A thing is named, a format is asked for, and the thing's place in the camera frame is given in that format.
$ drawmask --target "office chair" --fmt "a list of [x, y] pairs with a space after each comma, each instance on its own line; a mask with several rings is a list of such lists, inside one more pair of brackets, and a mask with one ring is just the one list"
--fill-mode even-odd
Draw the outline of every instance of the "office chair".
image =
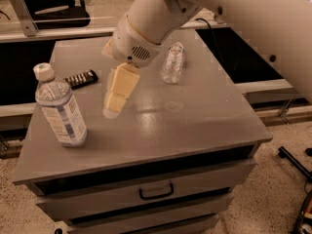
[[90, 23], [85, 1], [80, 6], [75, 0], [24, 0], [39, 29], [84, 27]]

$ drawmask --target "table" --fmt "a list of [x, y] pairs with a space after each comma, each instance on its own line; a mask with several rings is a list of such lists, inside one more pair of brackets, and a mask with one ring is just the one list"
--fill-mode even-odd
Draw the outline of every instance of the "table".
[[[163, 52], [140, 70], [124, 110], [105, 119], [102, 100], [110, 68], [107, 37], [57, 42], [56, 74], [85, 69], [97, 84], [75, 91], [88, 136], [64, 148], [36, 106], [13, 183], [26, 184], [37, 206], [68, 233], [191, 233], [214, 227], [231, 191], [252, 171], [254, 154], [272, 136], [193, 29], [175, 31]], [[160, 71], [180, 41], [186, 66], [178, 85]]]

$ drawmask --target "plastic bottle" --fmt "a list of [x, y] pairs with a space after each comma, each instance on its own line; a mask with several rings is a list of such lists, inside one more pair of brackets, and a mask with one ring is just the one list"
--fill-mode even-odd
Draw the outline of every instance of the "plastic bottle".
[[185, 61], [185, 51], [180, 42], [172, 44], [162, 68], [162, 78], [170, 84], [178, 83]]
[[55, 76], [48, 63], [37, 64], [33, 71], [39, 81], [36, 101], [58, 141], [66, 147], [83, 144], [87, 128], [69, 84]]

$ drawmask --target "black metal stand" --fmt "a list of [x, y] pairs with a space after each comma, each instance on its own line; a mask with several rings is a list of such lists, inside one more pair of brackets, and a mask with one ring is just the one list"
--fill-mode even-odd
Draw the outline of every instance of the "black metal stand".
[[287, 158], [308, 179], [309, 182], [312, 182], [312, 173], [303, 167], [302, 164], [298, 162], [284, 146], [281, 146], [279, 151], [279, 156], [281, 158]]

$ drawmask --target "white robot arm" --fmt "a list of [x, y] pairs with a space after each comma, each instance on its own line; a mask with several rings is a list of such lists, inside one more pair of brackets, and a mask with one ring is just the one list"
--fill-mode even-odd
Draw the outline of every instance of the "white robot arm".
[[312, 4], [307, 0], [136, 0], [104, 51], [146, 66], [170, 33], [203, 7], [312, 102]]

